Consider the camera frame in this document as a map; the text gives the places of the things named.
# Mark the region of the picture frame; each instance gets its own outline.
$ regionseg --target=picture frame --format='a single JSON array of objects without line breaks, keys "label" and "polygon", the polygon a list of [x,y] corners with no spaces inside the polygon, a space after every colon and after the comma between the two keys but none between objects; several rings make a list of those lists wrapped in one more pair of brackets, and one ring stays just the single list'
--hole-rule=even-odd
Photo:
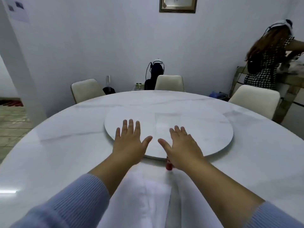
[{"label": "picture frame", "polygon": [[197,0],[159,0],[159,12],[195,13]]}]

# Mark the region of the round table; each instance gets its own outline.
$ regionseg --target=round table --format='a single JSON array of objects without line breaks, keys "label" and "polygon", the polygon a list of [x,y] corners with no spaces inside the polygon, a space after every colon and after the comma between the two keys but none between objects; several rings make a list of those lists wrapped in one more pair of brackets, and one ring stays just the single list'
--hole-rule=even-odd
[{"label": "round table", "polygon": [[[304,141],[275,122],[218,99],[185,92],[123,92],[91,99],[50,117],[28,133],[0,165],[1,227],[9,227],[31,207],[42,203],[88,172],[112,152],[104,128],[107,112],[116,106],[181,102],[200,113],[212,107],[229,119],[234,137],[229,146],[209,157],[218,169],[304,222]],[[144,159],[144,176],[171,184],[165,164]],[[167,227],[178,227],[170,207],[178,205],[172,185]]]}]

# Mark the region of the woman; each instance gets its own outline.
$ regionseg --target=woman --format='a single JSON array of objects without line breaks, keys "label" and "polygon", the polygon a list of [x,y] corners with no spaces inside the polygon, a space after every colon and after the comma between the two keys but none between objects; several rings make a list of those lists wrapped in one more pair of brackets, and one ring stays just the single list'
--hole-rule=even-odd
[{"label": "woman", "polygon": [[[292,51],[287,57],[286,51]],[[304,52],[304,42],[292,36],[292,22],[278,21],[268,28],[247,53],[249,75],[244,84],[275,89],[279,63],[288,63],[296,55]]]},{"label": "woman", "polygon": [[[304,228],[271,203],[265,202],[211,165],[184,127],[170,129],[172,147],[158,139],[174,166],[195,183],[226,228]],[[11,228],[95,228],[108,207],[111,196],[135,164],[145,155],[152,136],[140,141],[140,124],[135,130],[124,120],[116,129],[112,154],[89,173],[56,194],[46,203],[32,208]]]}]

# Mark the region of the long brown hair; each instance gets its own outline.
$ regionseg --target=long brown hair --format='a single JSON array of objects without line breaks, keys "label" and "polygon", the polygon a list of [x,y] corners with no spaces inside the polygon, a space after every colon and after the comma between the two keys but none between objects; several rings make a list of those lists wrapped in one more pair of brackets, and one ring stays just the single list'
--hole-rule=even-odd
[{"label": "long brown hair", "polygon": [[263,37],[255,42],[246,56],[246,61],[251,56],[263,52],[266,49],[276,49],[276,46],[283,46],[285,40],[290,36],[290,30],[287,26],[276,26],[270,29]]}]

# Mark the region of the white chair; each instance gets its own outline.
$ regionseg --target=white chair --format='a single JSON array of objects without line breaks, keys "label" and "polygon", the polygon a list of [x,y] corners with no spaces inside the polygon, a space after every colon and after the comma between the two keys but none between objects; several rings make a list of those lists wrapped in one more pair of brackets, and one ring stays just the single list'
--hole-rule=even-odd
[{"label": "white chair", "polygon": [[178,75],[159,75],[154,89],[184,92],[183,78]]},{"label": "white chair", "polygon": [[75,103],[80,103],[82,101],[105,95],[102,87],[95,79],[75,82],[71,85],[71,90]]},{"label": "white chair", "polygon": [[242,85],[229,102],[272,119],[279,100],[280,93],[277,91]]}]

